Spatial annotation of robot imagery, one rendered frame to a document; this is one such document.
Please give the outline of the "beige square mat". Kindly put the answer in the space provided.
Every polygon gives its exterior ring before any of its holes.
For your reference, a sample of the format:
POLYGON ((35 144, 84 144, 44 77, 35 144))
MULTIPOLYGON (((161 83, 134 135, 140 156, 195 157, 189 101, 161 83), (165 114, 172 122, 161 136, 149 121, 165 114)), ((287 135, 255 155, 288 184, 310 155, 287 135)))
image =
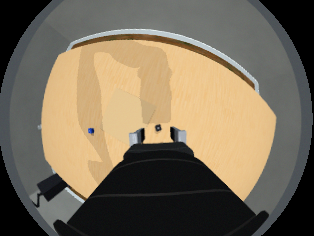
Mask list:
POLYGON ((129 133, 134 133, 140 128, 146 130, 156 107, 116 88, 99 128, 130 146, 129 133))

